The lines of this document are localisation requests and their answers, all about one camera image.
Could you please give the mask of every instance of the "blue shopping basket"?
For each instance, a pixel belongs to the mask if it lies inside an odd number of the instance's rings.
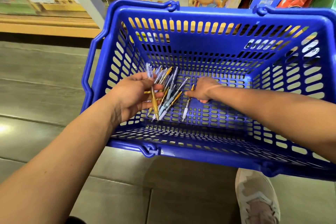
[[[82,111],[131,74],[178,67],[178,82],[212,76],[225,86],[295,92],[336,102],[336,14],[327,9],[217,9],[178,2],[118,0],[92,40],[82,85]],[[92,87],[88,84],[97,43],[103,45]],[[146,111],[116,130],[108,146],[262,171],[336,181],[336,165],[257,121],[211,101],[175,103],[161,122]]]

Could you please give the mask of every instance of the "shoe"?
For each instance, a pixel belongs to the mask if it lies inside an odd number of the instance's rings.
[[[279,202],[268,177],[239,168],[235,187],[242,224],[279,224]]]

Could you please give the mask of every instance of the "tiled floor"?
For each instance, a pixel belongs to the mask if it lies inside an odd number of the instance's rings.
[[[0,42],[0,182],[78,115],[87,51]],[[235,174],[232,167],[106,147],[72,215],[88,224],[239,223]],[[336,223],[333,182],[271,180],[281,223]]]

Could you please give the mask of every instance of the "right arm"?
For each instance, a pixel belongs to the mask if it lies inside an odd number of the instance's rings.
[[[336,105],[312,97],[272,90],[225,87],[199,78],[186,93],[206,103],[220,101],[257,120],[273,132],[336,163]]]

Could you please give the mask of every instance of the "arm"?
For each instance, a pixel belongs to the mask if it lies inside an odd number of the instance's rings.
[[[152,107],[146,73],[121,80],[0,185],[0,223],[64,223],[118,124]]]
[[[187,96],[202,103],[220,101],[257,120],[275,133],[336,163],[336,105],[288,92],[225,87],[199,78]]]

